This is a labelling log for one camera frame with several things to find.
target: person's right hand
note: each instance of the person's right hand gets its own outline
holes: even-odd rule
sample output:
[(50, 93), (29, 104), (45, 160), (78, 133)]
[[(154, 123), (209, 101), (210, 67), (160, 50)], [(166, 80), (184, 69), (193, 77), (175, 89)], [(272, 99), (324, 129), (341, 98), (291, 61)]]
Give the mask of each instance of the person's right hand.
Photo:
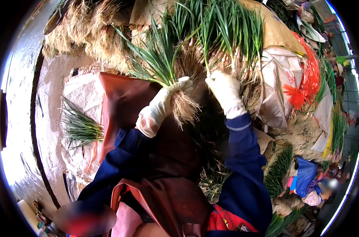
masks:
[(231, 75), (215, 71), (206, 78), (205, 82), (219, 101), (227, 119), (234, 119), (247, 113), (239, 97), (240, 83)]

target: red plastic string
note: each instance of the red plastic string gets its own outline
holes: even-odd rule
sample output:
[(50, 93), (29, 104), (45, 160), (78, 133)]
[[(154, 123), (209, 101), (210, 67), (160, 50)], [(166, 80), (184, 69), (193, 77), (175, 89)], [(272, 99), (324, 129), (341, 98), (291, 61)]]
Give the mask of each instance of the red plastic string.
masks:
[(311, 101), (315, 102), (314, 96), (318, 93), (320, 87), (320, 74), (318, 59), (316, 58), (315, 52), (306, 44), (304, 38), (295, 32), (292, 33), (303, 48), (305, 48), (305, 51), (309, 56), (307, 63), (302, 64), (304, 70), (299, 89), (284, 85), (284, 89), (286, 90), (284, 93), (290, 96), (288, 102), (294, 106), (294, 109), (299, 110), (305, 104), (305, 101), (309, 104), (311, 104)]

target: rubber glove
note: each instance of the rubber glove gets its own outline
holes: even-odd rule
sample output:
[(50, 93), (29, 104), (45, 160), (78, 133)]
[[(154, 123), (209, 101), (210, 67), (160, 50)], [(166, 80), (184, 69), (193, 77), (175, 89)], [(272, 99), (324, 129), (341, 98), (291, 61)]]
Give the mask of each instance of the rubber glove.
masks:
[(231, 75), (215, 71), (206, 78), (205, 82), (219, 101), (227, 119), (234, 119), (247, 113), (239, 97), (240, 83)]
[(156, 136), (161, 124), (172, 112), (170, 102), (175, 99), (175, 93), (179, 90), (189, 92), (192, 84), (193, 81), (190, 81), (189, 77), (181, 77), (170, 87), (162, 88), (149, 105), (140, 111), (135, 128), (149, 138)]

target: red patterned fabric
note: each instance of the red patterned fabric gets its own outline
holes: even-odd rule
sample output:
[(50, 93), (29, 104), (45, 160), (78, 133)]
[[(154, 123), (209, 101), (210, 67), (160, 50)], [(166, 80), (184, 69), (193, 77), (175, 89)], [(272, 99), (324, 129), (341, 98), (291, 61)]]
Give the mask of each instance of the red patterned fabric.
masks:
[(237, 230), (246, 232), (258, 232), (246, 220), (224, 210), (220, 206), (214, 204), (214, 210), (210, 215), (207, 231), (212, 230)]

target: blue jacket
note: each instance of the blue jacket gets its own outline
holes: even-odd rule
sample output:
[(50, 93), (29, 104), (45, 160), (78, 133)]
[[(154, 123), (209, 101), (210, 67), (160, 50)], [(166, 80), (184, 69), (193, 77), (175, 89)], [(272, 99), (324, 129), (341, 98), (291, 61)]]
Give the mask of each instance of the blue jacket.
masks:
[[(225, 166), (232, 170), (232, 175), (224, 183), (217, 204), (248, 221), (260, 234), (215, 230), (206, 236), (263, 236), (272, 219), (271, 200), (263, 183), (262, 166), (266, 159), (260, 155), (249, 113), (227, 119), (225, 124), (230, 130)], [(119, 181), (136, 177), (136, 164), (148, 156), (150, 142), (152, 139), (137, 129), (120, 129), (115, 149), (106, 155), (94, 181), (82, 190), (78, 200), (100, 201), (109, 206), (112, 190)]]

